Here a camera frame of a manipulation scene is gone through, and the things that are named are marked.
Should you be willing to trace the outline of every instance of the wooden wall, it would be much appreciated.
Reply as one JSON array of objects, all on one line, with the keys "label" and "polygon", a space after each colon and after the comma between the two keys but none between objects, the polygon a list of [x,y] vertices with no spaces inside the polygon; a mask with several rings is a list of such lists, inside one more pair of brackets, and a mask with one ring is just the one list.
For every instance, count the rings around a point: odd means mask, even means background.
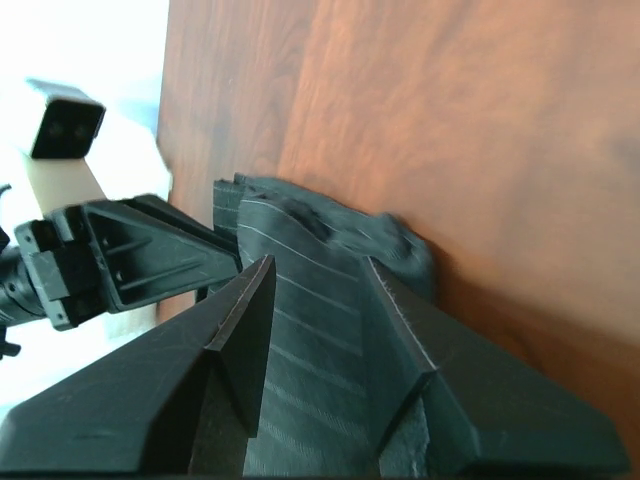
[{"label": "wooden wall", "polygon": [[607,412],[640,465],[639,19],[637,0],[174,0],[173,202],[210,225],[213,180],[241,171],[403,217],[442,308]]}]

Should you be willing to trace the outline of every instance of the black fabric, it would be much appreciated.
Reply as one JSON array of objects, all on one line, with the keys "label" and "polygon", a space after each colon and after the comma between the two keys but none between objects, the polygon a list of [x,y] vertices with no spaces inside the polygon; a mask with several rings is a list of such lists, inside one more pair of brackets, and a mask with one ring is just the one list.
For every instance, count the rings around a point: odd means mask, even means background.
[{"label": "black fabric", "polygon": [[[431,300],[426,245],[390,214],[365,215],[277,179],[242,175],[215,183],[214,229],[237,245],[244,267],[265,254],[276,258],[260,427],[247,449],[245,475],[376,472],[367,431],[358,260],[376,258]],[[412,409],[405,424],[419,430],[413,434],[420,459],[407,466],[391,450],[406,444],[405,427],[398,432],[403,438],[392,438],[380,457],[383,474],[426,474],[426,424],[409,418],[419,411]]]}]

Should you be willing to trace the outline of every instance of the white background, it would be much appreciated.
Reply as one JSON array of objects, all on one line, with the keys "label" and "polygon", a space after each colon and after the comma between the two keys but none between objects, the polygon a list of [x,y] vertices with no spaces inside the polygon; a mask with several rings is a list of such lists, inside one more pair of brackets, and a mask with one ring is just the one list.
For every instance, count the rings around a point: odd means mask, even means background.
[{"label": "white background", "polygon": [[[168,0],[0,0],[0,88],[6,79],[25,76],[73,84],[109,112],[119,111],[155,134],[167,12]],[[127,148],[132,138],[115,138],[111,150]],[[3,210],[20,208],[15,201],[4,205],[9,200],[9,195],[0,200]],[[0,223],[13,227],[1,217]],[[140,324],[133,317],[129,321]],[[9,340],[22,343],[23,353],[0,361],[0,421],[16,402],[136,334],[126,330],[106,341],[99,321],[65,333],[53,331],[46,320],[10,329]]]}]

